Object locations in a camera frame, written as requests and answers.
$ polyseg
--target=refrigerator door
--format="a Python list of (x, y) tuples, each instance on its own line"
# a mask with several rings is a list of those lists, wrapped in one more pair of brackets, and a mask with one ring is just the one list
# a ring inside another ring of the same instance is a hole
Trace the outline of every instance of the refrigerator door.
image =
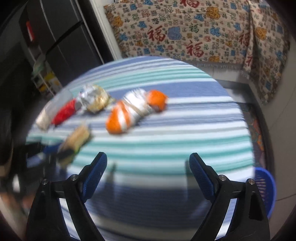
[(46, 58), (63, 86), (84, 72), (103, 64), (84, 25), (80, 25), (65, 37)]
[(28, 17), (43, 53), (82, 22), (74, 0), (30, 0)]

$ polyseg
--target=blue basket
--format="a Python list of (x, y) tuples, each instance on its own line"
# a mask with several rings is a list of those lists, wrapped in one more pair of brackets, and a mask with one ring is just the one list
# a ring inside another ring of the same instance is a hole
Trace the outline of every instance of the blue basket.
[(261, 167), (256, 167), (255, 181), (261, 193), (267, 217), (270, 218), (276, 202), (276, 183), (274, 178), (269, 171)]

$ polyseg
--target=red object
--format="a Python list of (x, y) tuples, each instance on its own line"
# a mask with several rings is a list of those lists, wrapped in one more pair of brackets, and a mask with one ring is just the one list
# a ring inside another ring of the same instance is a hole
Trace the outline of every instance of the red object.
[(73, 99), (69, 101), (67, 104), (65, 104), (57, 113), (57, 115), (52, 120), (52, 124), (55, 126), (63, 123), (66, 119), (71, 117), (73, 114), (75, 114), (75, 103), (76, 99)]
[(31, 24), (29, 21), (26, 22), (26, 26), (28, 29), (29, 38), (30, 38), (31, 42), (33, 42), (35, 40), (35, 35), (33, 33), (33, 29), (31, 27)]

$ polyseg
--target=orange and white object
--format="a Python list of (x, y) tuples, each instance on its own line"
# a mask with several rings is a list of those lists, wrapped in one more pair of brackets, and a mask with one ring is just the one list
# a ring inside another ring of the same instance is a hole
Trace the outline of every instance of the orange and white object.
[(153, 112), (163, 111), (167, 96), (157, 90), (146, 92), (135, 89), (125, 94), (122, 100), (113, 107), (106, 121), (106, 129), (110, 134), (121, 134), (134, 126), (142, 117)]

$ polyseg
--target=foil wrapper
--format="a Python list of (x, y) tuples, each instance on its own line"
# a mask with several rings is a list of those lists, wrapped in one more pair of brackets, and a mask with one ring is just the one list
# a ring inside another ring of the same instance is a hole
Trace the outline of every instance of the foil wrapper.
[(102, 87), (87, 85), (80, 91), (76, 100), (88, 111), (96, 113), (104, 109), (112, 98)]

